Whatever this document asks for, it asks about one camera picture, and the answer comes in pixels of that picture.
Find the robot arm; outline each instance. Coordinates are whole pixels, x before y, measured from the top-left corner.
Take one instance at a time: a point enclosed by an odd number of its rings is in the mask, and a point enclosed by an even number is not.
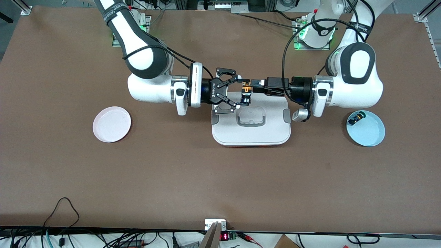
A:
[[[165,47],[158,39],[147,35],[138,27],[122,0],[95,0],[95,3],[104,21],[120,42],[124,56],[147,45]],[[159,48],[144,49],[126,59],[129,70],[142,79],[154,79],[162,75],[171,64],[171,57]]]
[[[139,28],[122,0],[95,0],[95,4],[120,42],[126,65],[132,72],[127,84],[134,99],[174,103],[179,115],[185,115],[188,106],[200,106],[201,63],[191,64],[190,77],[170,75],[173,57],[164,50],[167,46]],[[164,49],[145,48],[149,45]]]
[[[354,26],[366,38],[375,18],[386,9],[392,0],[366,0],[375,13],[363,1],[358,1],[355,15],[352,17]],[[329,55],[326,61],[328,77],[316,76],[312,113],[320,117],[325,106],[362,109],[375,105],[383,93],[383,83],[378,77],[376,55],[374,49],[367,43],[357,42],[356,33],[346,29],[343,39],[337,49]]]

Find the floor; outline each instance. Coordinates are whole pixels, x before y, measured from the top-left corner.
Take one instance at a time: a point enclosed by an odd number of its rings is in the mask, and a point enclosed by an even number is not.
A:
[[[93,8],[94,6],[84,3],[79,0],[67,0],[65,6],[62,5],[62,0],[25,0],[28,5],[44,5],[49,7],[80,7],[80,8]],[[383,13],[396,13],[396,14],[414,14],[424,8],[430,0],[395,0]],[[277,2],[277,9],[281,11],[295,11],[295,12],[308,12],[317,8],[320,4],[320,0],[301,0],[299,5],[293,9],[283,6],[280,2]],[[10,0],[0,1],[0,12],[9,16],[14,20],[14,23],[7,23],[0,20],[0,62],[14,32],[16,23],[20,18],[20,11],[17,6]],[[432,33],[432,38],[435,43],[435,47],[439,54],[441,54],[441,10],[436,10],[428,18],[429,27]]]

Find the brown table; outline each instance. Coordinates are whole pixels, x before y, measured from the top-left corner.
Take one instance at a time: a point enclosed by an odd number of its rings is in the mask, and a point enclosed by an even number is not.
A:
[[[166,11],[151,34],[212,71],[262,79],[280,76],[292,31],[223,11]],[[97,9],[35,7],[0,65],[0,225],[42,225],[67,196],[77,226],[201,229],[225,218],[241,230],[441,234],[440,71],[426,29],[411,15],[381,15],[369,43],[384,83],[370,109],[386,126],[379,146],[353,144],[343,129],[353,110],[331,107],[293,123],[283,145],[226,148],[212,138],[208,105],[178,116],[174,105],[132,99]],[[315,75],[328,53],[290,49],[286,75]],[[173,73],[188,71],[175,63]],[[92,122],[114,105],[132,128],[102,143]],[[75,219],[67,203],[56,216],[50,225]]]

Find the small object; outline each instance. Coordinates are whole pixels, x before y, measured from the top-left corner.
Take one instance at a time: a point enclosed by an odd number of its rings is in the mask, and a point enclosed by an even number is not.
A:
[[[58,246],[62,247],[64,245],[64,238],[60,238],[60,240],[58,240]]]
[[[311,116],[311,113],[307,109],[298,109],[292,114],[292,120],[295,122],[305,122]]]
[[[385,126],[381,119],[374,113],[363,110],[365,114],[363,121],[358,122],[356,125],[350,125],[349,120],[359,113],[360,111],[353,112],[346,122],[346,130],[351,139],[365,147],[373,147],[380,144],[386,134]]]
[[[366,114],[363,111],[360,111],[356,116],[354,116],[352,119],[348,120],[349,125],[353,126],[355,123],[357,123],[359,120],[366,117]]]
[[[143,240],[121,241],[118,245],[119,248],[142,248],[144,246]]]
[[[208,231],[208,229],[210,229],[211,225],[213,223],[216,223],[216,222],[220,222],[222,224],[221,231],[226,231],[227,230],[227,221],[224,220],[224,219],[205,219],[205,228],[204,228],[204,230]]]
[[[236,239],[236,237],[237,237],[236,232],[222,232],[220,234],[220,241],[234,240]]]
[[[95,117],[93,134],[102,142],[116,142],[129,132],[131,118],[129,112],[121,107],[108,107]]]

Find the electrical wire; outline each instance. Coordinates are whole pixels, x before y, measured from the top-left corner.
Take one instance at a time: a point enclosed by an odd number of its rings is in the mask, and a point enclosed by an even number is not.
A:
[[[357,241],[354,242],[349,237],[354,237]],[[348,233],[347,236],[346,236],[346,239],[349,242],[351,242],[352,244],[358,244],[359,248],[362,248],[362,246],[361,246],[362,244],[376,244],[376,243],[380,242],[380,236],[376,236],[376,238],[377,238],[377,240],[375,240],[373,242],[360,242],[360,239],[358,239],[358,237],[355,234],[353,234],[353,233]]]
[[[288,17],[287,15],[285,15],[285,13],[283,13],[282,11],[279,11],[279,10],[274,10],[273,12],[275,12],[275,13],[279,13],[279,14],[281,14],[283,17],[285,17],[286,19],[288,19],[288,20],[290,20],[290,21],[296,21],[297,20],[297,18],[301,18],[301,16],[297,16],[297,17],[294,17],[294,18],[290,18],[290,17]]]
[[[170,247],[168,246],[168,242],[167,242],[163,237],[161,237],[161,235],[160,235],[159,233],[157,233],[157,234],[158,234],[158,236],[159,236],[162,240],[165,241],[165,243],[167,244],[167,248],[170,248]]]
[[[52,245],[51,240],[49,239],[49,229],[46,229],[46,239],[48,240],[50,248],[54,248],[54,246]]]
[[[351,7],[352,11],[354,12],[355,15],[355,21],[357,22],[357,24],[359,23],[359,18],[358,18],[358,13],[355,10],[354,5],[351,3],[350,0],[346,0],[346,2],[348,3],[348,5]]]
[[[162,17],[162,15],[164,14],[165,10],[167,9],[167,5],[164,7],[164,9],[159,13],[159,15],[153,19],[153,21],[150,22],[150,24],[148,26],[152,26],[160,17]]]
[[[256,244],[256,245],[258,245],[258,246],[260,246],[260,248],[263,248],[263,246],[262,245],[260,245],[257,241],[255,241],[255,240],[252,240],[251,241],[251,243],[253,243],[253,244]]]
[[[365,0],[360,0],[360,2],[362,2],[364,5],[367,6],[367,8],[368,8],[369,11],[370,11],[370,14],[372,15],[372,24],[370,25],[370,27],[373,28],[374,25],[375,25],[375,12],[374,12],[374,10],[372,9],[372,7],[371,7],[371,6],[370,6]]]
[[[263,22],[266,22],[266,23],[271,23],[271,24],[274,24],[274,25],[279,25],[279,26],[284,26],[284,27],[293,28],[293,26],[291,26],[291,25],[285,25],[285,24],[281,24],[281,23],[275,23],[275,22],[268,21],[268,20],[265,20],[265,19],[261,19],[261,18],[258,18],[258,17],[254,17],[254,16],[242,15],[242,14],[237,14],[237,15],[245,16],[245,17],[252,18],[252,19],[255,19],[255,20],[259,20],[259,21],[263,21]]]
[[[71,235],[67,234],[67,237],[69,238],[69,242],[71,243],[72,248],[75,248],[74,243],[72,242],[72,239],[71,239]]]
[[[297,236],[299,237],[300,246],[302,246],[302,248],[305,248],[305,246],[302,243],[302,239],[300,238],[300,234],[297,234]]]
[[[326,65],[324,65],[318,72],[317,75],[320,75],[320,73],[323,71],[323,69],[325,68]]]
[[[161,46],[161,45],[146,45],[146,46],[143,46],[143,47],[138,48],[138,49],[136,49],[135,51],[133,51],[133,52],[127,54],[126,56],[124,56],[124,57],[123,57],[123,60],[126,60],[126,59],[128,59],[130,56],[134,55],[135,53],[137,53],[137,52],[139,52],[139,51],[142,51],[142,50],[145,50],[145,49],[148,49],[148,48],[159,48],[159,49],[162,49],[162,50],[164,50],[165,52],[167,52],[168,54],[170,54],[171,56],[173,56],[176,60],[178,60],[178,61],[179,61],[181,64],[183,64],[185,67],[187,67],[187,69],[190,69],[190,66],[189,66],[188,64],[184,63],[184,61],[182,61],[180,58],[178,58],[178,57],[177,57],[175,54],[173,54],[170,50],[168,50],[167,48],[165,48],[165,47],[163,47],[163,46]]]
[[[295,102],[295,103],[297,103],[297,104],[299,104],[299,105],[301,105],[301,106],[303,106],[303,107],[306,107],[306,104],[294,100],[294,99],[291,97],[291,95],[288,94],[288,91],[287,91],[286,86],[285,86],[285,83],[284,83],[284,82],[285,82],[285,58],[286,58],[286,53],[287,53],[287,51],[288,51],[289,44],[291,43],[292,40],[294,40],[294,37],[300,33],[300,31],[302,31],[303,29],[305,29],[306,27],[308,27],[308,26],[310,26],[310,25],[312,25],[312,24],[314,24],[314,23],[323,22],[323,21],[333,21],[333,22],[342,23],[342,24],[348,26],[350,29],[353,29],[353,30],[357,33],[357,35],[359,35],[359,36],[361,37],[361,39],[362,39],[363,42],[364,42],[364,39],[363,39],[363,36],[361,35],[361,33],[360,33],[358,30],[356,30],[351,24],[349,24],[349,23],[347,23],[347,22],[344,22],[344,21],[342,21],[342,20],[331,19],[331,18],[323,18],[323,19],[319,19],[319,20],[312,21],[312,22],[310,22],[310,23],[304,25],[302,28],[298,29],[298,30],[297,30],[297,31],[291,36],[291,38],[289,38],[289,40],[288,40],[288,42],[287,42],[287,44],[286,44],[286,46],[285,46],[285,50],[284,50],[284,52],[283,52],[283,56],[282,56],[282,87],[283,87],[283,90],[284,90],[285,94],[286,94],[287,97],[289,98],[289,100],[291,100],[291,101],[293,101],[293,102]]]
[[[182,54],[179,54],[177,51],[171,49],[170,47],[167,47],[167,49],[170,50],[172,53],[178,55],[179,57],[184,58],[184,59],[186,59],[186,60],[188,60],[188,61],[190,61],[190,62],[192,62],[192,63],[195,63],[195,62],[196,62],[196,61],[194,61],[194,60],[192,60],[192,59],[190,59],[190,58],[188,58],[188,57],[185,57],[185,56],[182,55]],[[210,77],[211,77],[212,79],[214,78],[213,75],[211,74],[211,72],[210,72],[210,71],[209,71],[204,65],[202,65],[202,68],[203,68],[206,72],[208,72],[208,74],[210,75]]]

